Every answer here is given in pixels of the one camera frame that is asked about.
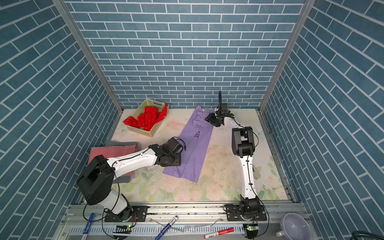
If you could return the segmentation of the purple t shirt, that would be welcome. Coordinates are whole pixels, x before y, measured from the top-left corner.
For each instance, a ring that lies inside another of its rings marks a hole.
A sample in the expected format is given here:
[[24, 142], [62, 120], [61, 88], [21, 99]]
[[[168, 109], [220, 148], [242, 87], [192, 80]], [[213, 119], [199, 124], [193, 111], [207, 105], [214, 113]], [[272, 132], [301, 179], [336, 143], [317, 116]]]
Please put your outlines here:
[[197, 106], [179, 138], [186, 143], [186, 150], [181, 153], [181, 165], [166, 167], [165, 175], [198, 182], [213, 132], [213, 125], [206, 121], [212, 109]]

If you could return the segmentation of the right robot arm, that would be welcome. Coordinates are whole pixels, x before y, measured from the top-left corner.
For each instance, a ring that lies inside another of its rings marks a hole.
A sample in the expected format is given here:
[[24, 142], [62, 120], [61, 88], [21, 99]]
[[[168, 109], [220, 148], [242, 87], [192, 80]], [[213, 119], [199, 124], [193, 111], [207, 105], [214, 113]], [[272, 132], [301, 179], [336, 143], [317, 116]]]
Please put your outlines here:
[[215, 127], [232, 128], [232, 151], [238, 157], [243, 184], [239, 203], [241, 216], [253, 221], [266, 220], [266, 211], [257, 194], [253, 173], [253, 156], [259, 144], [255, 140], [259, 140], [259, 137], [252, 127], [244, 127], [236, 121], [226, 103], [219, 102], [214, 112], [206, 117], [206, 121]]

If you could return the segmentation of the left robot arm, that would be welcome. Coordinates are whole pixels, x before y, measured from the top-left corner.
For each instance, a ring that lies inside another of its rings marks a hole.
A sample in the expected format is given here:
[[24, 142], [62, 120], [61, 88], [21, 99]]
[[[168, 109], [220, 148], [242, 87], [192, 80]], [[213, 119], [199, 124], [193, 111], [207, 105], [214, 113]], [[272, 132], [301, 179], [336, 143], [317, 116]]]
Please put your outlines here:
[[78, 178], [78, 187], [89, 206], [103, 206], [107, 209], [107, 216], [115, 217], [118, 222], [133, 220], [137, 214], [121, 191], [113, 190], [113, 182], [118, 183], [119, 177], [148, 166], [179, 167], [182, 152], [186, 150], [185, 141], [173, 137], [162, 145], [153, 144], [125, 156], [106, 158], [98, 155], [83, 170]]

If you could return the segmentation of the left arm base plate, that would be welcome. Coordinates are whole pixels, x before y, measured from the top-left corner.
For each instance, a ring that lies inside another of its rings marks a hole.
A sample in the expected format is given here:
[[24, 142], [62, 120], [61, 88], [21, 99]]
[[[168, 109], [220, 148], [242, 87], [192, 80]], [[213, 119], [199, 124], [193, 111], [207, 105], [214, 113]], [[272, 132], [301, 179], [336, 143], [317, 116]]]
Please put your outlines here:
[[119, 214], [114, 214], [110, 210], [106, 210], [106, 217], [104, 218], [105, 222], [131, 222], [133, 224], [137, 222], [145, 222], [148, 206], [128, 206]]

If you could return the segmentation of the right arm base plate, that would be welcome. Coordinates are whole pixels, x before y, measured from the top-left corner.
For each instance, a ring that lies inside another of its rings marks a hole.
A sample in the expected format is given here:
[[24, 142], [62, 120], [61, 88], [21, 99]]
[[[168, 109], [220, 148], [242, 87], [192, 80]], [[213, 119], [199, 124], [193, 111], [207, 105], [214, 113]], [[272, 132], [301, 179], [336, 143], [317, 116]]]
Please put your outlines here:
[[258, 210], [250, 211], [243, 210], [239, 205], [226, 204], [223, 205], [223, 210], [226, 214], [227, 221], [266, 221], [267, 213], [264, 206], [260, 206]]

